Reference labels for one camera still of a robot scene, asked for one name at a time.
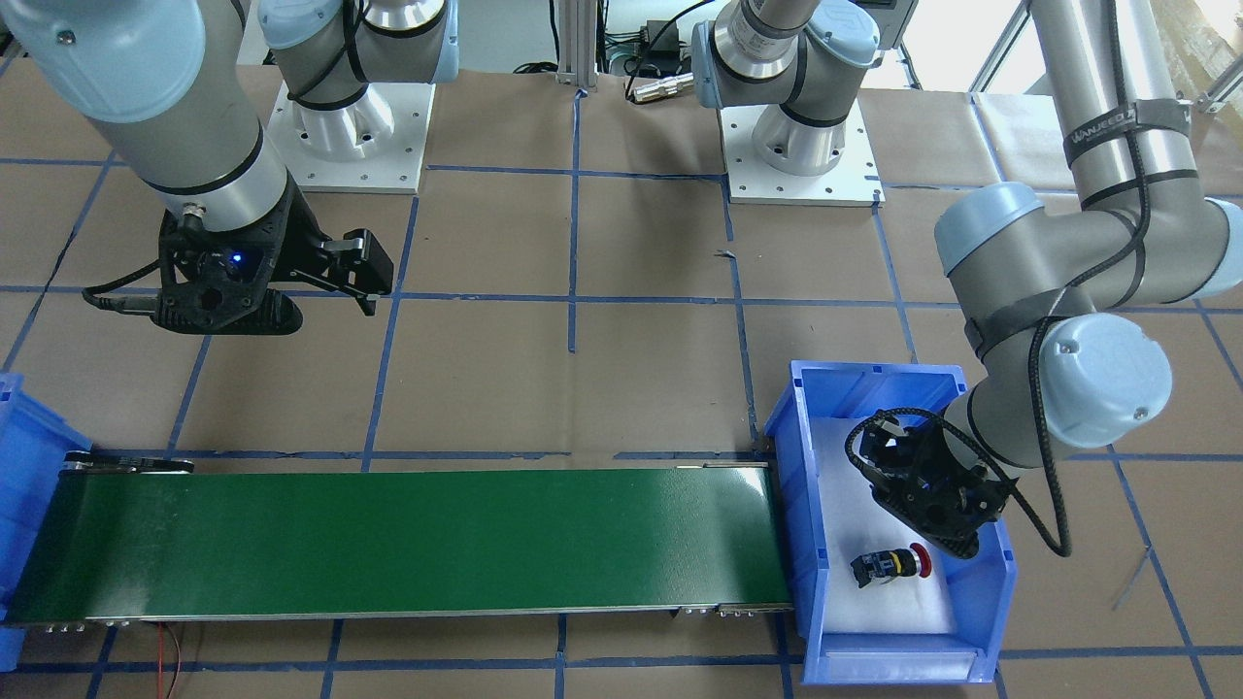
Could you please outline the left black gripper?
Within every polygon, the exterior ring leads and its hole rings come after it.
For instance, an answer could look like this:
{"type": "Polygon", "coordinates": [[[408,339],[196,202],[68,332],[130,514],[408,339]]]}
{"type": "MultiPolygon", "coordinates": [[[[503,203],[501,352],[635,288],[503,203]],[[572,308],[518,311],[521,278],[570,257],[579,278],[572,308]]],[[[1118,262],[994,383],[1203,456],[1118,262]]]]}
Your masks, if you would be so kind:
{"type": "Polygon", "coordinates": [[[845,455],[873,486],[888,512],[946,553],[970,560],[979,552],[978,530],[994,522],[1011,483],[975,439],[936,412],[915,409],[905,427],[901,409],[879,409],[851,428],[845,455]]]}

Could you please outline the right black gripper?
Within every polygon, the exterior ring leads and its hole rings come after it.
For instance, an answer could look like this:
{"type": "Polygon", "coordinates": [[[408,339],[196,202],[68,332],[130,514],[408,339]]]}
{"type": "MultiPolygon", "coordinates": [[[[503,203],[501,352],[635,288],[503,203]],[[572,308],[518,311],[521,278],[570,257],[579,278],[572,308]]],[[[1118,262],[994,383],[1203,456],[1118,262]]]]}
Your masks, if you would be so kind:
{"type": "Polygon", "coordinates": [[[392,257],[372,255],[379,244],[369,229],[328,239],[292,179],[271,211],[230,231],[165,213],[155,323],[183,335],[291,335],[302,316],[273,282],[318,284],[375,315],[392,294],[392,257]]]}

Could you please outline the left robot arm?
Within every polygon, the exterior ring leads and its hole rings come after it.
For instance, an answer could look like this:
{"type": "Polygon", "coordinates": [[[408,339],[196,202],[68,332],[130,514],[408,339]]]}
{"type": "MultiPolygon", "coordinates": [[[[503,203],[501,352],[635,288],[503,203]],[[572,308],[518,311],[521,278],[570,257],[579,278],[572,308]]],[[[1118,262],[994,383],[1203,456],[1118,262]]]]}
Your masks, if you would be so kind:
{"type": "Polygon", "coordinates": [[[1110,187],[1080,211],[1049,211],[1022,183],[892,192],[844,209],[728,204],[706,179],[430,174],[399,294],[401,350],[379,447],[554,451],[710,449],[741,438],[658,412],[658,388],[723,337],[723,292],[742,323],[741,366],[758,407],[791,361],[892,361],[909,348],[888,252],[947,270],[982,378],[948,407],[884,399],[827,450],[861,500],[955,557],[979,527],[1025,507],[1054,460],[1122,442],[1173,394],[1167,354],[1120,307],[1180,302],[1226,269],[1239,209],[1195,170],[1110,187]]]}

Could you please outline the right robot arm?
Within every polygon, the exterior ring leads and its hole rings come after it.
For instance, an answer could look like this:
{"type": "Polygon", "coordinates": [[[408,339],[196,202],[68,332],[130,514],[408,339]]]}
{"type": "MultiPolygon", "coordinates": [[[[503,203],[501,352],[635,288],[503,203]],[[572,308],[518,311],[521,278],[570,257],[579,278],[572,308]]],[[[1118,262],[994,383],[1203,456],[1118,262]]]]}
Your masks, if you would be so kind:
{"type": "MultiPolygon", "coordinates": [[[[5,1],[2,22],[165,211],[158,256],[85,289],[93,307],[183,335],[292,335],[281,284],[351,296],[368,316],[394,265],[364,228],[336,240],[237,80],[244,1],[5,1]]],[[[298,150],[327,163],[404,153],[382,85],[457,76],[454,1],[262,1],[298,150]]]]}

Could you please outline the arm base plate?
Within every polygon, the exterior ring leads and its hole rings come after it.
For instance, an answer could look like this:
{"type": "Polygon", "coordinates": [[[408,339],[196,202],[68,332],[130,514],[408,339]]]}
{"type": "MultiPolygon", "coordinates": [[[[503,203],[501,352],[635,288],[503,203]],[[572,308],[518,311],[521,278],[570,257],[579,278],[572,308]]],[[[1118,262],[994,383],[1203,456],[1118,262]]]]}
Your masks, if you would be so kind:
{"type": "Polygon", "coordinates": [[[781,106],[718,111],[728,199],[743,204],[871,206],[885,201],[861,107],[818,128],[781,106]]]}
{"type": "Polygon", "coordinates": [[[305,193],[416,195],[435,85],[370,83],[360,100],[316,111],[281,85],[267,139],[305,193]]]}

